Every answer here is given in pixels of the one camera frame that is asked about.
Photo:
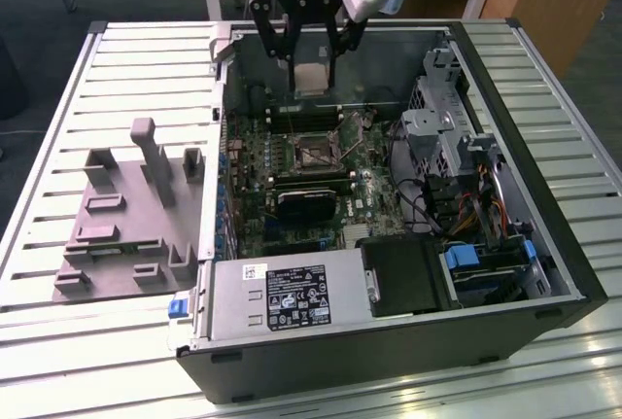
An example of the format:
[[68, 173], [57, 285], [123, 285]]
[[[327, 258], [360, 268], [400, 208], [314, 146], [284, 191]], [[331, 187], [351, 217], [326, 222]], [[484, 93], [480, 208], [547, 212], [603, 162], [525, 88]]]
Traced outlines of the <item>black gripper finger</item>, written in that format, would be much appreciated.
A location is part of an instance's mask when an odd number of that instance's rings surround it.
[[355, 22], [346, 19], [344, 26], [338, 30], [336, 14], [342, 5], [342, 0], [319, 0], [321, 23], [325, 26], [329, 42], [329, 71], [328, 87], [335, 84], [336, 59], [347, 51], [355, 51], [363, 38], [367, 27], [367, 19]]
[[281, 6], [285, 27], [278, 33], [270, 20], [271, 0], [250, 0], [250, 11], [264, 50], [287, 64], [289, 92], [295, 91], [294, 54], [301, 28], [303, 0], [276, 0]]

